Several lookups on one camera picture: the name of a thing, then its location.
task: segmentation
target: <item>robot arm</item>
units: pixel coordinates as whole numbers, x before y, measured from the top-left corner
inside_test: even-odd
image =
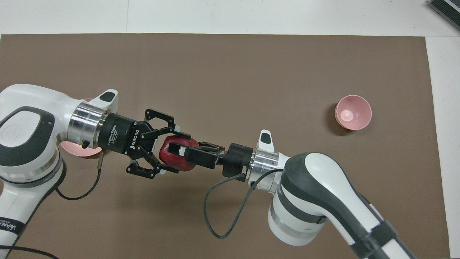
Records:
[[[57,144],[97,146],[97,132],[116,109],[109,89],[91,103],[35,85],[12,85],[0,93],[0,244],[16,243],[40,203],[65,176]],[[1,249],[0,258],[9,251]]]
[[[308,244],[329,219],[358,258],[415,258],[324,154],[303,153],[286,162],[268,217],[273,233],[291,245]]]

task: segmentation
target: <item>pink bowl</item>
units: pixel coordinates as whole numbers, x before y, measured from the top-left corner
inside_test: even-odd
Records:
[[[365,128],[371,118],[371,106],[359,95],[345,96],[335,107],[335,119],[342,127],[349,130]]]
[[[80,145],[69,142],[63,141],[61,142],[61,146],[64,148],[65,151],[69,152],[74,156],[79,157],[90,157],[102,151],[100,147],[97,148],[82,148]]]

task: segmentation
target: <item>apple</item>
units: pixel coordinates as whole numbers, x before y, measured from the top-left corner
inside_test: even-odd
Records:
[[[168,166],[177,169],[179,171],[190,171],[195,167],[195,164],[185,161],[185,157],[172,154],[168,152],[169,143],[175,142],[184,146],[193,146],[199,147],[200,145],[196,140],[190,138],[182,138],[179,136],[168,136],[163,143],[163,146],[160,148],[159,158],[160,160],[167,164]]]

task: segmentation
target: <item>brown paper surface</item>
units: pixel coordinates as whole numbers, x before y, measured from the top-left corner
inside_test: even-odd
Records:
[[[449,257],[424,38],[2,35],[0,60],[0,90],[29,83],[82,99],[114,88],[119,114],[138,120],[146,108],[171,114],[198,141],[255,147],[268,129],[285,155],[328,154],[417,257]],[[372,106],[363,130],[335,122],[335,104],[349,94]],[[61,151],[68,166],[61,191],[85,193],[97,160]],[[230,236],[218,240],[202,206],[206,191],[224,179],[220,167],[149,180],[125,173],[128,161],[109,152],[99,185],[83,200],[51,194],[17,245],[63,259],[355,258],[330,222],[308,246],[279,241],[267,224],[271,195],[261,191]],[[241,182],[214,191],[209,216],[217,232],[228,229],[246,191]]]

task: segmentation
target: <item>robot logo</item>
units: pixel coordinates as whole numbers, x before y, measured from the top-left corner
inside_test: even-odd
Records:
[[[0,226],[6,227],[10,231],[16,230],[16,225],[0,222]]]
[[[132,142],[129,148],[134,149],[134,145],[136,144],[136,140],[138,139],[138,134],[139,134],[139,130],[137,129],[136,132],[134,133],[134,137],[132,139]]]
[[[28,139],[24,135],[23,125],[12,124],[1,131],[1,142],[7,143],[8,146],[17,146]]]

